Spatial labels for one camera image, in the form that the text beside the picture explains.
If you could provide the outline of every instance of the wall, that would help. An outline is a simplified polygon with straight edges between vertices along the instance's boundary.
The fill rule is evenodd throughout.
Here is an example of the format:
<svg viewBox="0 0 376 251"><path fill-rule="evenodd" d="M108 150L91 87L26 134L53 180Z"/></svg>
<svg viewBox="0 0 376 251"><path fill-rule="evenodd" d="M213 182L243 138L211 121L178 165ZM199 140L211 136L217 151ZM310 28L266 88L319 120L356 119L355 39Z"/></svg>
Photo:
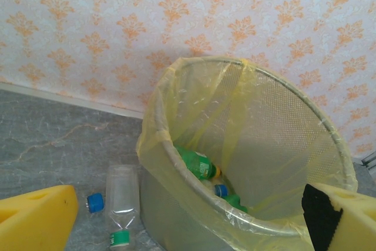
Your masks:
<svg viewBox="0 0 376 251"><path fill-rule="evenodd" d="M0 80L142 111L180 56L228 54L306 91L376 146L376 0L0 0Z"/></svg>

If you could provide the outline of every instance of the green plastic bottle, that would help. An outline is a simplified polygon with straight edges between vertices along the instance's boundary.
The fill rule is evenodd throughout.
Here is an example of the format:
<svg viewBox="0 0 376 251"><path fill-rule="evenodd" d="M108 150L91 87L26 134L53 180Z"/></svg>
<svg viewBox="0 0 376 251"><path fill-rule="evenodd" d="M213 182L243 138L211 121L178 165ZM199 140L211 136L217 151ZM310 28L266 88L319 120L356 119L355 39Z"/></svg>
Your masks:
<svg viewBox="0 0 376 251"><path fill-rule="evenodd" d="M182 157L188 170L198 179L218 178L221 174L219 167L211 163L205 155L181 148L180 146L175 146L175 148Z"/></svg>
<svg viewBox="0 0 376 251"><path fill-rule="evenodd" d="M238 194L228 195L223 198L226 200L232 207L248 213L248 209L240 204L240 196Z"/></svg>

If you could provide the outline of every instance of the floor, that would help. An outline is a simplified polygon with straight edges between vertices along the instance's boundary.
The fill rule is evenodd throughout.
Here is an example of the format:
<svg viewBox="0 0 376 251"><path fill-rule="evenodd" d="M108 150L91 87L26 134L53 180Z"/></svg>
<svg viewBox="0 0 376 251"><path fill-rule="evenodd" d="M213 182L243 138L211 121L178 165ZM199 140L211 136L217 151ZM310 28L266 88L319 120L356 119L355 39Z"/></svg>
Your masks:
<svg viewBox="0 0 376 251"><path fill-rule="evenodd" d="M0 199L72 184L80 211L66 250L108 248L103 213L89 214L85 198L105 192L111 163L137 163L142 121L0 91ZM359 192L376 197L365 166L355 165ZM137 250L162 250L144 230Z"/></svg>

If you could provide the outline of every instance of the mesh trash bin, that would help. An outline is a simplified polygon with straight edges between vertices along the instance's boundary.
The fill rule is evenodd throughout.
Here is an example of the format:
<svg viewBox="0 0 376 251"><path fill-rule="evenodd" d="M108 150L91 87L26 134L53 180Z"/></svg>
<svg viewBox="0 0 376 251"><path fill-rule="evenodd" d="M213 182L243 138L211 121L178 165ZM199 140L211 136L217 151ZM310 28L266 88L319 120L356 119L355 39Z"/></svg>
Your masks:
<svg viewBox="0 0 376 251"><path fill-rule="evenodd" d="M173 143L219 165L249 212L209 194ZM305 184L357 190L348 149L318 107L240 59L171 65L149 99L137 154L142 219L167 250L313 250Z"/></svg>

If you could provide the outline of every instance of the blue bottle cap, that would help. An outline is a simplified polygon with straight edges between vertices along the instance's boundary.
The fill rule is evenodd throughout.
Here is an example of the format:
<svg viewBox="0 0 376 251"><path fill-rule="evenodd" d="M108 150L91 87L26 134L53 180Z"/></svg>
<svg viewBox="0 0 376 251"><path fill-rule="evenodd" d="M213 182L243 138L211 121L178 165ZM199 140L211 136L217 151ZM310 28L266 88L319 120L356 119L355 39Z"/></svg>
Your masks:
<svg viewBox="0 0 376 251"><path fill-rule="evenodd" d="M87 201L87 207L90 213L102 211L105 207L103 196L100 193L95 193L93 195L88 196Z"/></svg>
<svg viewBox="0 0 376 251"><path fill-rule="evenodd" d="M226 185L214 185L214 194L218 197L226 197L229 194Z"/></svg>

